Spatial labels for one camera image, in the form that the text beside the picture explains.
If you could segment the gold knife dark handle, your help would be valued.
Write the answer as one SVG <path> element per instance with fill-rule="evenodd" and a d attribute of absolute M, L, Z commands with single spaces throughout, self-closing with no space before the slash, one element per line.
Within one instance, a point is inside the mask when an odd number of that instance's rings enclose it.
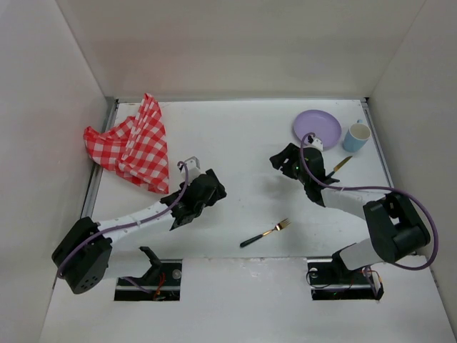
<path fill-rule="evenodd" d="M 350 161 L 352 156 L 348 156 L 340 161 L 333 170 L 327 175 L 328 178 L 331 178 L 339 169 L 341 169 L 348 161 Z"/>

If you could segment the lilac plastic plate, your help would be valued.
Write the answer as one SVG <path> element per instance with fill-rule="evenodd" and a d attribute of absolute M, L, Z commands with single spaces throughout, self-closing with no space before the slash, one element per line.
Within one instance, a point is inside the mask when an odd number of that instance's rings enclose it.
<path fill-rule="evenodd" d="M 293 132 L 299 140 L 305 134 L 314 133 L 323 143 L 323 149 L 333 148 L 341 138 L 339 121 L 326 111 L 310 109 L 301 112 L 293 122 Z"/>

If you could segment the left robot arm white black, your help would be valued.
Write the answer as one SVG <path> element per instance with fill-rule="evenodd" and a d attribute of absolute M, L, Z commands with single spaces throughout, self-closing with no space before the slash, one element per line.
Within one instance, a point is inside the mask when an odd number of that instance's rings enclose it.
<path fill-rule="evenodd" d="M 80 218 L 51 255 L 57 277 L 74 294 L 88 292 L 102 279 L 127 278 L 134 284 L 152 280 L 161 261 L 146 246 L 147 236 L 190 224 L 225 197 L 224 185 L 209 169 L 141 211 L 100 222 Z"/>

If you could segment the red white checkered cloth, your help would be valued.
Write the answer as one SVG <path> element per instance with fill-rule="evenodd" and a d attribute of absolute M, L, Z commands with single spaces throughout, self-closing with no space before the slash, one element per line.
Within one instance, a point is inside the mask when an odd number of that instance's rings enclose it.
<path fill-rule="evenodd" d="M 99 166 L 149 192 L 168 194 L 169 158 L 159 103 L 145 93 L 134 116 L 104 133 L 84 130 L 89 157 Z"/>

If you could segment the gold fork dark green handle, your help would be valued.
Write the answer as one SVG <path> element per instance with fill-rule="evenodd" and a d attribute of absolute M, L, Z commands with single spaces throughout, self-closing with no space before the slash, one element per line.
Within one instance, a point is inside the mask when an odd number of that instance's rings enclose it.
<path fill-rule="evenodd" d="M 247 239 L 239 244 L 239 247 L 243 249 L 244 247 L 247 247 L 250 244 L 253 244 L 254 242 L 257 242 L 258 240 L 262 239 L 263 237 L 271 234 L 272 232 L 279 232 L 283 229 L 285 229 L 287 226 L 289 226 L 291 221 L 289 219 L 283 219 L 280 221 L 278 224 L 275 225 L 273 229 L 270 229 L 264 233 L 258 234 L 254 237 L 251 237 L 250 239 Z"/>

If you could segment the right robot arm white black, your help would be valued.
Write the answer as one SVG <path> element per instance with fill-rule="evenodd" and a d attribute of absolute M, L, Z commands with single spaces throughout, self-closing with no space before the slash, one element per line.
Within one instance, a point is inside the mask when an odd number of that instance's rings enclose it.
<path fill-rule="evenodd" d="M 334 187 L 326 174 L 321 151 L 288 146 L 269 158 L 272 167 L 303 185 L 306 196 L 324 208 L 339 209 L 365 221 L 369 238 L 331 256 L 331 272 L 343 277 L 380 262 L 395 264 L 428 245 L 431 235 L 411 198 L 389 187 L 369 190 Z"/>

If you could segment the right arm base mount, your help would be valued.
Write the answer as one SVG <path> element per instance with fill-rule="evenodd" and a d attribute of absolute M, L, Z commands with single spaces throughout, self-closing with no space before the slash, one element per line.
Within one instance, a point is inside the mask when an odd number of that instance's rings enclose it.
<path fill-rule="evenodd" d="M 306 281 L 313 301 L 380 301 L 384 296 L 382 278 L 371 267 L 338 274 L 331 259 L 308 259 L 307 267 Z"/>

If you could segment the light blue mug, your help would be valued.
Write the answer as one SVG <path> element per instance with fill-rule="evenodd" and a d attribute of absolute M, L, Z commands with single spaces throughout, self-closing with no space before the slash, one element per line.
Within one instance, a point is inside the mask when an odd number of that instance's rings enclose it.
<path fill-rule="evenodd" d="M 359 151 L 370 138 L 371 129 L 359 119 L 348 128 L 343 140 L 343 148 L 347 152 L 355 153 Z"/>

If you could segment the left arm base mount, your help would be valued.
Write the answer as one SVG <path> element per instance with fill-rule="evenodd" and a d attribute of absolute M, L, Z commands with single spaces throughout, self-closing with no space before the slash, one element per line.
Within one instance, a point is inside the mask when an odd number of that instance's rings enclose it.
<path fill-rule="evenodd" d="M 161 267 L 140 278 L 118 278 L 115 302 L 177 302 L 181 295 L 182 260 L 162 260 Z"/>

